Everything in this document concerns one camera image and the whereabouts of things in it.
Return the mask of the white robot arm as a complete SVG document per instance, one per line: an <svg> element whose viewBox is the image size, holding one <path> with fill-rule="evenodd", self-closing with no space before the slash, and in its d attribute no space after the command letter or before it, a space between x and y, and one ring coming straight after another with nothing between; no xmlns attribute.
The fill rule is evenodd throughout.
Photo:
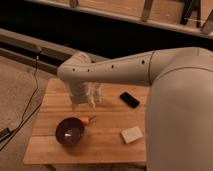
<svg viewBox="0 0 213 171"><path fill-rule="evenodd" d="M94 83L148 86L147 171L213 171L213 51L183 47L93 63L77 52L57 69L72 103L95 102Z"/></svg>

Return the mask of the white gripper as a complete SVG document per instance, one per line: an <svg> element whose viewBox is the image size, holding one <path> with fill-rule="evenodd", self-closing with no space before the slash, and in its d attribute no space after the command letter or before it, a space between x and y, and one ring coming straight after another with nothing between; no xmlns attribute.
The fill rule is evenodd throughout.
<svg viewBox="0 0 213 171"><path fill-rule="evenodd" d="M69 84L72 111L76 111L78 104L88 103L92 108L96 108L96 103L101 101L100 83L74 83Z"/></svg>

